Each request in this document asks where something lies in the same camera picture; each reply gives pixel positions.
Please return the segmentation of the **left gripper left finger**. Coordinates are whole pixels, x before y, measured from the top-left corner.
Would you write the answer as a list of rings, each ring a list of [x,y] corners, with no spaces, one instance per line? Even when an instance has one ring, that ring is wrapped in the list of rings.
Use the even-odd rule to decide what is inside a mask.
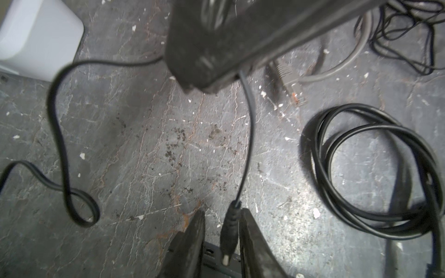
[[[205,212],[199,209],[158,278],[200,278],[205,240]]]

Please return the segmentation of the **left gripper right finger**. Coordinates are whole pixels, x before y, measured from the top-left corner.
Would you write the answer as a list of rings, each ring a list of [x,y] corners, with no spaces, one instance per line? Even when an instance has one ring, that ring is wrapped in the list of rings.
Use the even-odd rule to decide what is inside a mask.
[[[246,208],[241,210],[239,237],[243,278],[288,278],[252,213]]]

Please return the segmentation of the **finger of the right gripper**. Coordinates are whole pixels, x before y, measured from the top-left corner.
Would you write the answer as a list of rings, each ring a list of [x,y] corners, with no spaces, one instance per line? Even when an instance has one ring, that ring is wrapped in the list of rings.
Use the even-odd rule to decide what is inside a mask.
[[[255,1],[228,19],[230,1],[176,1],[164,60],[185,91],[215,94],[381,1]]]

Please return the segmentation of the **black perforated box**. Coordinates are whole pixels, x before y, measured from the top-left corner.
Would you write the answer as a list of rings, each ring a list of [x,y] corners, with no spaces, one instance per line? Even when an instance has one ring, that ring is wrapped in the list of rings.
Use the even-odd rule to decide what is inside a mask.
[[[170,266],[170,261],[179,249],[180,242],[183,240],[184,233],[178,233],[174,239],[170,242],[167,254],[165,256],[162,267]],[[209,242],[203,242],[202,245],[203,255],[200,263],[200,270],[193,273],[191,276],[184,276],[183,273],[179,273],[178,278],[241,278],[242,266],[241,256],[234,254],[231,258],[231,262],[228,266],[221,263],[221,251],[220,248]]]

